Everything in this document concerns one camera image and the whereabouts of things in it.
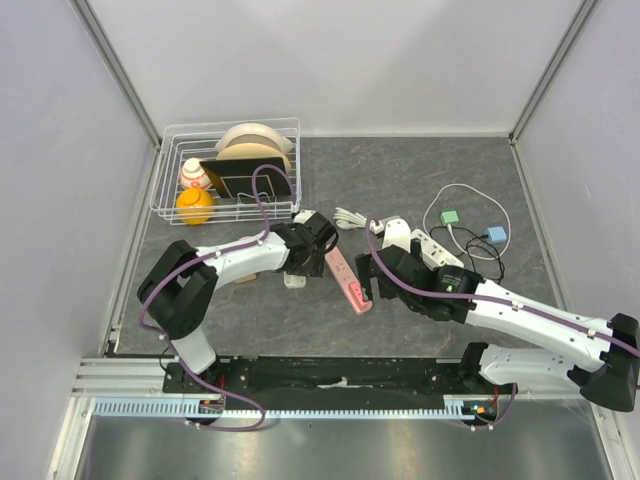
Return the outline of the pink power strip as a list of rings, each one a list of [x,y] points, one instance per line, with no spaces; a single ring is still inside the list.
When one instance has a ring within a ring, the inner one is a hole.
[[[341,253],[338,247],[334,247],[329,253],[325,255],[326,265],[332,273],[334,279],[339,285],[345,298],[350,303],[352,309],[357,315],[364,314],[371,310],[372,302],[365,301],[364,304],[357,304],[353,301],[349,294],[348,285],[351,282],[358,281],[355,273],[353,272],[348,261]]]

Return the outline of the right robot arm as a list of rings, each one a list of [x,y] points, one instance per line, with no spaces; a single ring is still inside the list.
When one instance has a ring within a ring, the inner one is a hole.
[[[512,352],[482,342],[469,345],[457,371],[465,391],[477,394],[506,384],[572,386],[598,406],[634,410],[639,380],[635,318],[567,312],[462,267],[429,267],[419,254],[397,245],[360,254],[355,263],[367,299],[376,282],[380,297],[399,299],[434,321],[495,330],[530,343],[530,348]]]

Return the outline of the white square plug adapter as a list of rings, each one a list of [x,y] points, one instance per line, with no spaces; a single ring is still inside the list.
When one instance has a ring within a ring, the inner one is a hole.
[[[305,276],[284,273],[283,283],[288,289],[301,289],[306,286],[307,278]]]

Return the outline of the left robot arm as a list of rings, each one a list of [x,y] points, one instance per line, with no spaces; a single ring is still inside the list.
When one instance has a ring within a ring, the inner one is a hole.
[[[198,393],[218,385],[217,355],[201,327],[216,290],[262,272],[320,277],[325,255],[338,239],[335,226],[310,210],[289,223],[223,245],[171,243],[138,287],[137,297],[186,364],[185,382]]]

